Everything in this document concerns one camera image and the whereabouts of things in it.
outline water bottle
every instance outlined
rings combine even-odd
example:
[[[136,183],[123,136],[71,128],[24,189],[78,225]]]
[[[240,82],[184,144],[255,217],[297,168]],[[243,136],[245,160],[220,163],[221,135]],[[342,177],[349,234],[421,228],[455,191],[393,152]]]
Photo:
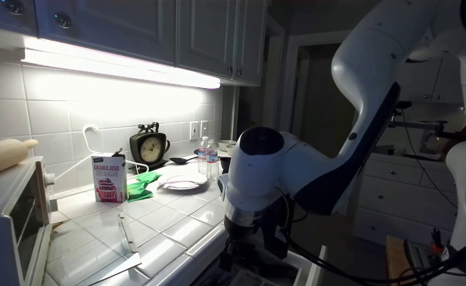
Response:
[[[203,136],[198,148],[198,172],[206,175],[206,148],[208,147],[208,136]]]
[[[213,140],[208,141],[208,146],[205,151],[206,155],[206,177],[210,181],[218,178],[218,152],[217,146]]]

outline plate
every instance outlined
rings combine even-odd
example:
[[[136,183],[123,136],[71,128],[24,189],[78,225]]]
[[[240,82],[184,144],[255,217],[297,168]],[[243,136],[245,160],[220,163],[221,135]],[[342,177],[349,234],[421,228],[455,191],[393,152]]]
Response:
[[[192,190],[201,187],[208,179],[205,175],[195,172],[192,174],[163,175],[158,180],[159,184],[167,184],[170,190]]]

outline under-cabinet light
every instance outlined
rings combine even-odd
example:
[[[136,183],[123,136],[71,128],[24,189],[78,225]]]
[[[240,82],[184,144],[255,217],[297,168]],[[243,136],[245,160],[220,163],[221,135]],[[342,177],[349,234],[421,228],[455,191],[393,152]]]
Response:
[[[48,40],[35,39],[31,42],[26,42],[25,45],[27,48],[24,49],[24,59],[21,61],[26,63],[150,80],[158,83],[171,83],[173,85],[186,85],[206,89],[217,89],[220,87],[220,80],[216,77],[154,64],[144,60],[117,56]]]

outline black spoon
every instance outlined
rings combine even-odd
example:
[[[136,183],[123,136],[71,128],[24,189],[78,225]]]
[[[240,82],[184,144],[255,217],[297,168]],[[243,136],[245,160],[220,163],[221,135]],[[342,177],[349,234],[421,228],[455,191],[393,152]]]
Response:
[[[175,162],[176,164],[178,165],[184,165],[184,164],[187,164],[187,162],[189,160],[192,160],[192,159],[196,159],[198,156],[193,156],[192,158],[189,158],[189,159],[184,159],[184,158],[169,158],[169,160]]]

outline wall outlet cover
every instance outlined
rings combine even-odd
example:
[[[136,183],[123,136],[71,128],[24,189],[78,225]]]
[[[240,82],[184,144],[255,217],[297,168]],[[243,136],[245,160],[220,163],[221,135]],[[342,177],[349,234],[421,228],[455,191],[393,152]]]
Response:
[[[208,121],[201,121],[200,125],[200,137],[208,136]]]
[[[195,140],[199,137],[198,125],[199,125],[199,122],[197,121],[191,122],[191,140]]]

